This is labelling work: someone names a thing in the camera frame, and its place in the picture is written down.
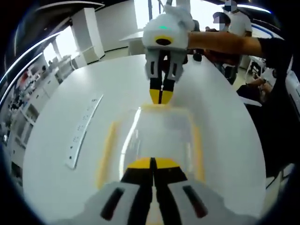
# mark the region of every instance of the clear plastic container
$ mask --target clear plastic container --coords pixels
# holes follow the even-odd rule
[[[139,158],[171,158],[188,179],[204,181],[198,129],[189,111],[167,105],[146,105],[113,123],[105,143],[100,184],[120,180]]]

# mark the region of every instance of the white table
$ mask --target white table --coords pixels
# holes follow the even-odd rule
[[[121,42],[128,42],[128,55],[145,54],[145,47],[142,43],[143,34],[144,31],[140,31],[119,40]]]
[[[97,192],[96,171],[111,123],[151,103],[145,56],[91,64],[75,70],[40,114],[27,144],[24,196],[46,222],[80,213]],[[64,165],[66,146],[87,99],[104,94],[86,133],[75,170]],[[259,216],[265,196],[265,164],[255,126],[243,102],[205,58],[189,56],[170,104],[190,109],[200,128],[206,183],[228,208]]]

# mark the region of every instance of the laboratory room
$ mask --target laboratory room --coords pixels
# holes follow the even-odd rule
[[[268,1],[28,2],[0,66],[10,210],[54,225],[248,225],[284,199],[300,73]]]

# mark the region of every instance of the floor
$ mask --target floor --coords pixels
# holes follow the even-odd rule
[[[106,52],[105,56],[102,58],[101,61],[111,60],[111,59],[124,57],[124,56],[128,56],[128,48],[122,48],[122,49]],[[241,85],[244,85],[246,81],[250,82],[251,80],[253,80],[251,76],[245,77],[245,73],[246,73],[245,69],[239,68],[237,73],[237,78],[233,84],[235,90],[237,90]],[[280,194],[280,192],[282,191],[284,185],[284,183],[281,182],[282,177],[283,177],[282,175],[279,175],[276,180],[274,180],[274,178],[268,178],[266,180],[266,186],[268,186],[268,184],[270,183],[272,184],[268,187],[266,191],[266,197],[264,201],[262,215],[264,215],[266,212],[269,211],[269,209],[272,207],[274,202],[277,200],[278,194]]]

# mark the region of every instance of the white cabinet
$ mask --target white cabinet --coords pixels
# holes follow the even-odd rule
[[[12,144],[10,145],[11,150],[11,161],[15,163],[20,168],[23,168],[23,160],[25,155],[25,148],[20,146],[18,144],[18,138],[16,136],[12,137],[14,140],[12,141]]]
[[[85,58],[82,53],[74,58],[77,68],[85,67],[87,65]]]
[[[28,104],[32,104],[40,113],[48,100],[49,97],[47,96],[45,90],[43,88],[39,88],[32,94]]]
[[[99,57],[95,53],[94,46],[89,47],[88,49],[82,52],[86,63],[92,63],[99,60]]]
[[[55,76],[48,76],[46,78],[45,84],[43,86],[43,89],[45,93],[48,95],[49,98],[51,98],[52,94],[55,92],[55,90],[58,88],[59,83]]]

